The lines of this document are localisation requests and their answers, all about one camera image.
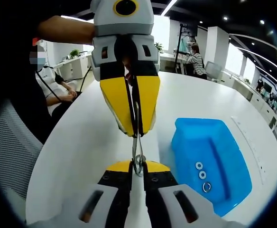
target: blue container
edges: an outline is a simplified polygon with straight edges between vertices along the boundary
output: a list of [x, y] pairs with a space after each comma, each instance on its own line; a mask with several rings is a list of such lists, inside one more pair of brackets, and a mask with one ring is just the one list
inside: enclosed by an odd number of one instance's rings
[[[187, 184], [212, 202], [214, 212], [224, 216], [251, 192], [251, 179], [242, 153], [221, 120], [178, 118], [172, 139], [179, 184]], [[197, 162], [203, 164], [198, 170]], [[199, 178], [205, 171], [206, 178]], [[210, 182], [211, 190], [203, 191]]]

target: white table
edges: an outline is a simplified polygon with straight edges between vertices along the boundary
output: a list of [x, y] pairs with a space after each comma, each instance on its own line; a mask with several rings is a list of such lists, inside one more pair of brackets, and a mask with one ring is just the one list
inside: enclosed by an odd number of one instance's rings
[[[170, 165], [173, 171], [170, 144], [175, 120], [179, 117], [223, 120], [242, 151], [252, 181], [252, 192], [224, 218], [249, 224], [266, 206], [277, 186], [277, 141], [272, 131], [258, 111], [232, 88], [190, 76], [166, 72], [159, 75], [157, 120], [154, 129], [142, 138], [144, 155], [148, 160]], [[264, 184], [255, 157], [231, 116], [237, 116], [250, 133], [266, 167]], [[28, 187], [27, 222], [59, 213], [63, 199], [82, 191], [89, 183], [97, 183], [108, 165], [130, 159], [131, 148], [132, 139], [119, 131], [99, 83], [94, 81], [67, 110], [40, 153]], [[125, 227], [148, 228], [142, 178], [133, 176], [132, 189]]]

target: potted plant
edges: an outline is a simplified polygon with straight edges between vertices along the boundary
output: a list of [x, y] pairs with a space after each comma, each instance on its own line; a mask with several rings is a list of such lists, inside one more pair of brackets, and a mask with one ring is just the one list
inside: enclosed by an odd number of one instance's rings
[[80, 55], [80, 51], [77, 49], [74, 49], [73, 51], [70, 52], [71, 58], [78, 57]]
[[163, 53], [163, 46], [160, 43], [155, 43], [154, 46], [158, 49], [160, 53]]
[[245, 79], [244, 79], [244, 82], [247, 83], [248, 85], [250, 85], [249, 79], [245, 78]]

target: office ceiling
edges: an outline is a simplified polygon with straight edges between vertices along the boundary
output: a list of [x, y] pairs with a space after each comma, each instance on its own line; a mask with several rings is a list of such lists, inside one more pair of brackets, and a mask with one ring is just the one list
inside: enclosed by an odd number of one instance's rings
[[[89, 10], [90, 0], [58, 1], [61, 2], [63, 15], [85, 20], [93, 18], [93, 13]], [[154, 14], [161, 14], [170, 0], [151, 2]], [[277, 0], [178, 0], [166, 16], [178, 21], [195, 21], [203, 28], [218, 26], [230, 34], [241, 34], [263, 40], [274, 47], [258, 40], [236, 36], [242, 45], [246, 46], [245, 49], [249, 48], [277, 65]], [[262, 25], [260, 20], [264, 20], [265, 24]], [[233, 39], [231, 43], [243, 47]], [[252, 61], [256, 60], [246, 52], [243, 53]], [[260, 57], [256, 58], [255, 64], [277, 79], [276, 67]]]

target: office chair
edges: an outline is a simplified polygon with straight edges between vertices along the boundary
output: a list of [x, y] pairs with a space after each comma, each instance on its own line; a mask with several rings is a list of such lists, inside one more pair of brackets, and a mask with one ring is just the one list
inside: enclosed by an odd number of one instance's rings
[[23, 221], [31, 173], [42, 147], [7, 101], [0, 112], [0, 188]]
[[216, 63], [208, 61], [206, 63], [205, 71], [206, 71], [208, 80], [218, 81], [222, 71], [222, 67]]

